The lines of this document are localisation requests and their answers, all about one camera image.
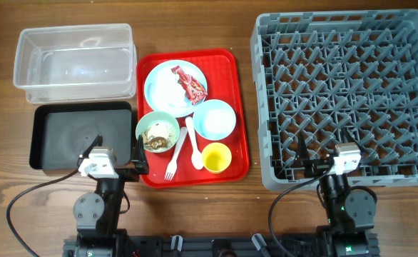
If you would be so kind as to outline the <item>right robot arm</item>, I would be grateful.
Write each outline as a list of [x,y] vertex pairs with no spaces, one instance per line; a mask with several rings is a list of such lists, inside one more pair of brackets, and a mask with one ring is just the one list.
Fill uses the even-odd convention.
[[379,256],[374,216],[377,207],[376,193],[366,186],[351,186],[347,174],[359,168],[362,155],[367,150],[342,129],[345,143],[335,145],[335,150],[324,158],[311,159],[304,133],[298,133],[298,163],[305,176],[319,181],[317,195],[325,209],[328,224],[316,230],[318,256]]

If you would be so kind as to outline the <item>white tissue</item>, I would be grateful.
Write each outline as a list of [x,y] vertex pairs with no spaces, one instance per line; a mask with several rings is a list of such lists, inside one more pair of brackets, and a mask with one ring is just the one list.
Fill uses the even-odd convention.
[[173,74],[170,69],[159,71],[156,79],[156,97],[161,106],[184,107],[185,90],[178,83],[178,76]]

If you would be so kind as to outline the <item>light blue bowl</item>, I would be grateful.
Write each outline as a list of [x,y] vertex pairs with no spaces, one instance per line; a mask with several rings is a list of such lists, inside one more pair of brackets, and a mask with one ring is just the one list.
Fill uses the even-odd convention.
[[234,131],[236,123],[233,108],[218,99],[204,101],[193,113],[195,131],[210,141],[227,138]]

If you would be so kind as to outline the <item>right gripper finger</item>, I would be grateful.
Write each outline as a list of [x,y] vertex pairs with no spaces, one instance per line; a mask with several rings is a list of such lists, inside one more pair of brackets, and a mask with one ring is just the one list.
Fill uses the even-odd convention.
[[352,135],[350,134],[350,132],[346,129],[346,128],[342,128],[342,134],[343,134],[343,136],[344,136],[344,138],[346,139],[346,141],[347,141],[347,143],[354,143],[357,147],[358,147],[358,149],[360,150],[360,152],[361,153],[365,153],[365,154],[368,154],[368,151],[367,151],[367,149],[364,147],[364,146],[362,146],[362,145],[360,145],[353,137],[352,137]]
[[306,147],[305,138],[303,132],[299,132],[297,134],[298,142],[297,142],[297,155],[296,159],[305,160],[309,158],[309,153]]

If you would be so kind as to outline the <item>yellow cup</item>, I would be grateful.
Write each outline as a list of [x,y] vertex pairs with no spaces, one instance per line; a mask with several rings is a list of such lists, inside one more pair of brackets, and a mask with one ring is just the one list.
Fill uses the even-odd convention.
[[211,173],[222,173],[232,161],[231,150],[223,143],[210,143],[202,152],[203,166]]

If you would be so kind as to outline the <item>rice and food scraps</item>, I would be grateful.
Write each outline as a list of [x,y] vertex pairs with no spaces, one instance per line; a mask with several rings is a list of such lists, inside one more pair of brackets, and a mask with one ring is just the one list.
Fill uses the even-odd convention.
[[174,127],[167,122],[157,122],[141,133],[146,150],[161,152],[170,148],[176,139]]

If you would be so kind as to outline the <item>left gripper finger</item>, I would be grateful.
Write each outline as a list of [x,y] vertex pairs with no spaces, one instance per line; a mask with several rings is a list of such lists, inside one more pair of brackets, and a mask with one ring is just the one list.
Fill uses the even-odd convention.
[[80,155],[80,158],[88,158],[88,155],[93,150],[93,148],[96,146],[102,146],[102,143],[103,143],[103,137],[102,135],[99,134],[97,135],[97,137],[95,137],[91,145]]
[[143,137],[141,135],[139,135],[136,140],[131,160],[133,163],[147,163],[146,150],[144,147]]

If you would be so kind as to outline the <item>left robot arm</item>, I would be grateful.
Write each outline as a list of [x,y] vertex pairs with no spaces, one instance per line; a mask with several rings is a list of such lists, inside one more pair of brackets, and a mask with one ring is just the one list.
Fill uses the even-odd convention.
[[125,183],[137,182],[140,175],[149,172],[143,139],[136,139],[133,168],[116,168],[113,149],[102,143],[103,137],[98,135],[78,157],[78,171],[96,181],[96,190],[82,195],[74,204],[78,234],[73,243],[64,243],[64,256],[140,255],[127,230],[118,228],[118,220],[122,200],[127,199]]

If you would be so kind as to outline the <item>white plastic fork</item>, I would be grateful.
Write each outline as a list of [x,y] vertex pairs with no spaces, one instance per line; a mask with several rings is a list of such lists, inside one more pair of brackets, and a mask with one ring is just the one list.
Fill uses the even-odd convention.
[[180,153],[180,150],[182,149],[183,143],[185,141],[185,137],[187,136],[188,130],[186,127],[182,127],[180,129],[180,134],[178,137],[178,140],[175,144],[175,150],[173,152],[172,159],[170,160],[167,169],[165,171],[165,180],[171,181],[177,171],[177,160]]

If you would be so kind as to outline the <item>red snack wrapper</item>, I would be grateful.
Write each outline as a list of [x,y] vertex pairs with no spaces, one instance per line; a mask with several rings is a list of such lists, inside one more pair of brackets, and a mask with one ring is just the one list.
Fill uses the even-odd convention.
[[185,90],[185,95],[192,105],[196,105],[207,96],[207,91],[197,79],[187,74],[180,66],[175,66],[171,72],[178,76],[178,83]]

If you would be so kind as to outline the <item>mint green bowl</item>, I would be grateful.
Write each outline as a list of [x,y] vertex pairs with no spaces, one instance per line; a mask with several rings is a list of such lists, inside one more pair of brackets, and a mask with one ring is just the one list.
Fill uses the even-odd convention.
[[136,138],[142,139],[146,151],[163,153],[170,150],[180,135],[176,118],[163,111],[152,111],[136,125]]

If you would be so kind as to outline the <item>large light blue plate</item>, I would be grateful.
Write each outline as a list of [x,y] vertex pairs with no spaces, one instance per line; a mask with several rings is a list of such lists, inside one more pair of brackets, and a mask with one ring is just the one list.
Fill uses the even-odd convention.
[[164,111],[175,118],[188,116],[203,103],[192,104],[184,87],[178,83],[179,76],[171,69],[179,66],[185,74],[191,75],[208,92],[208,83],[203,72],[194,64],[183,60],[165,61],[155,66],[144,82],[144,95],[147,104],[154,111]]

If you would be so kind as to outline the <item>white plastic spoon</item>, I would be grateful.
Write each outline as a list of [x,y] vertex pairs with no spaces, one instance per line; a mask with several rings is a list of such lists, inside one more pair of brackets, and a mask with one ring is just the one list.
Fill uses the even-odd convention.
[[193,152],[191,154],[191,162],[195,169],[201,170],[203,168],[203,157],[202,153],[198,149],[195,135],[195,127],[193,124],[193,118],[191,116],[187,116],[185,118],[185,125],[187,127],[188,135],[193,149]]

